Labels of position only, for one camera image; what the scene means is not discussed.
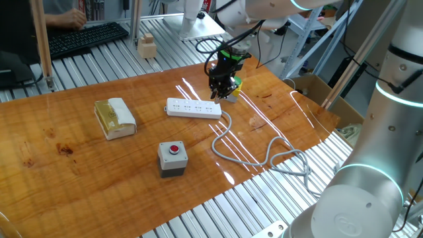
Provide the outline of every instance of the power strip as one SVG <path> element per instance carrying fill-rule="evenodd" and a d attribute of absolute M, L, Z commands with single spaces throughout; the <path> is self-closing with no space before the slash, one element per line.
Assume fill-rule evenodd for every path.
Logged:
<path fill-rule="evenodd" d="M 220 104 L 210 101 L 167 99 L 165 111 L 169 116 L 181 116 L 189 118 L 220 119 L 222 109 Z"/>

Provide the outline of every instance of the black keyboard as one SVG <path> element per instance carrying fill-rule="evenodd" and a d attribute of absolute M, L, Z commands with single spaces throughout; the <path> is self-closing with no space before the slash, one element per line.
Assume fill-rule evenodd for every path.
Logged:
<path fill-rule="evenodd" d="M 128 34 L 129 33 L 116 22 L 62 34 L 48 40 L 50 55 L 52 59 L 57 59 L 75 50 L 116 40 Z"/>

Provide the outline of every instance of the person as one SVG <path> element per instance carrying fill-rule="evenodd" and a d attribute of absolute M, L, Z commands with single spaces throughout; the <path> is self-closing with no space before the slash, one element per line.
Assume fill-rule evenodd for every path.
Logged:
<path fill-rule="evenodd" d="M 73 8 L 74 0 L 43 0 L 46 26 L 50 28 L 81 29 L 87 18 Z"/>

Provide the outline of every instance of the wooden table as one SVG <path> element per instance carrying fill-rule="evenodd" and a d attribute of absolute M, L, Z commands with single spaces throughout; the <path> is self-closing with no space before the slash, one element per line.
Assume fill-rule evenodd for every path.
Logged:
<path fill-rule="evenodd" d="M 275 136 L 305 150 L 333 131 L 336 116 L 255 65 L 249 59 L 238 73 L 238 102 L 221 104 L 233 128 L 217 143 L 220 152 L 261 162 Z M 171 118 L 163 110 L 169 97 L 209 95 L 200 64 L 0 104 L 0 212 L 23 237 L 134 238 L 268 169 L 212 152 L 225 119 Z M 131 110 L 136 135 L 105 139 L 93 106 L 113 97 Z M 161 179 L 158 144 L 178 140 L 188 151 L 185 174 Z M 277 142 L 272 154 L 287 150 Z"/>

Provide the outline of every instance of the red button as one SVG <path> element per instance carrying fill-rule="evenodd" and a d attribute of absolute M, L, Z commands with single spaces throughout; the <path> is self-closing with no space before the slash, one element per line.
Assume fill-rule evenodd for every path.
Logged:
<path fill-rule="evenodd" d="M 176 155 L 179 152 L 179 147 L 176 145 L 172 145 L 171 148 L 169 148 L 169 152 L 173 155 Z"/>

